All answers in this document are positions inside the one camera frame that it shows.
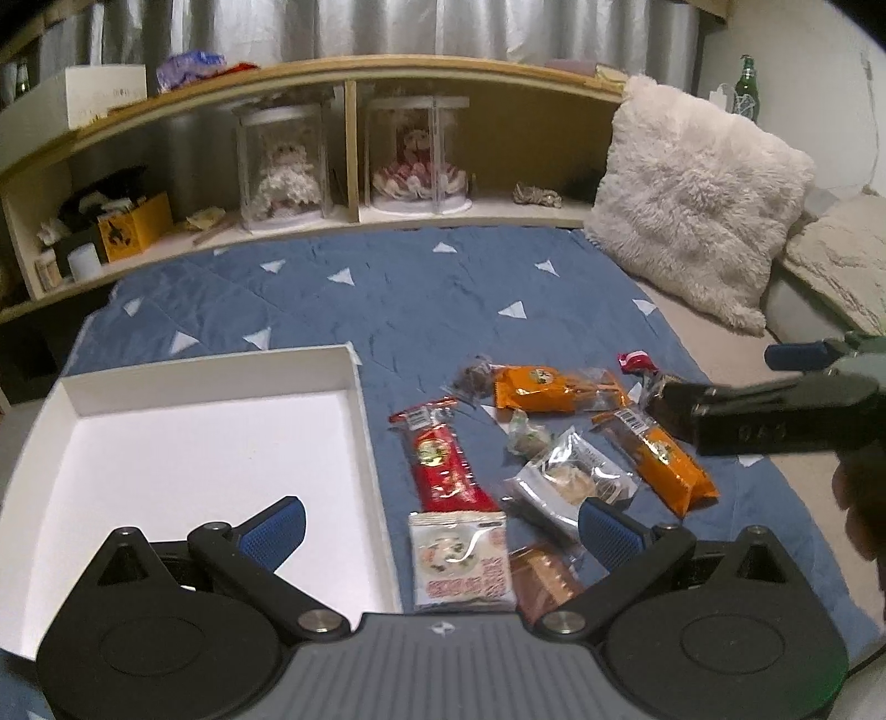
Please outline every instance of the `gray curtain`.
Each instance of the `gray curtain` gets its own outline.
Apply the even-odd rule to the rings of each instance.
[[[422,52],[537,65],[591,60],[688,89],[698,20],[696,8],[673,0],[105,0],[52,27],[28,66],[34,84],[71,65],[145,63],[150,93],[156,66],[192,49],[263,66]],[[7,103],[14,75],[13,65],[0,74]],[[205,110],[130,132],[112,141],[110,152],[105,144],[81,153],[72,170],[83,184],[149,160],[178,214],[212,203],[234,207],[230,144],[229,113]],[[220,184],[223,176],[230,181]]]

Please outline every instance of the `human hand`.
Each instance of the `human hand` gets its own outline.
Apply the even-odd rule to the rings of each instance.
[[[832,484],[837,504],[846,511],[846,535],[862,558],[877,561],[880,589],[886,592],[886,452],[882,445],[875,442],[841,457]]]

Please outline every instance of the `green glass bottle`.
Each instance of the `green glass bottle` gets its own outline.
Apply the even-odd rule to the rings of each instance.
[[[31,82],[27,77],[27,60],[19,58],[19,64],[15,68],[15,99],[31,90]]]
[[[744,67],[742,77],[735,84],[735,105],[733,113],[757,122],[760,116],[760,95],[757,91],[757,69],[754,58],[742,55]]]

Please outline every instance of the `white wall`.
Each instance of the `white wall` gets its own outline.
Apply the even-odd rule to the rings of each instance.
[[[759,125],[809,153],[816,184],[840,197],[871,184],[886,195],[886,53],[825,0],[735,0],[728,28],[703,40],[698,95],[734,86],[743,53],[757,61]],[[875,111],[865,65],[871,68]]]

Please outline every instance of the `red candy wrapper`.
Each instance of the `red candy wrapper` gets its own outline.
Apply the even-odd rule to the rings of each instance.
[[[476,510],[495,513],[498,505],[474,482],[474,473],[448,421],[458,404],[454,397],[397,412],[388,418],[407,434],[410,463],[426,513]]]
[[[652,362],[643,350],[635,350],[633,353],[622,353],[618,356],[618,367],[625,375],[641,374],[643,372],[658,372],[656,364]]]

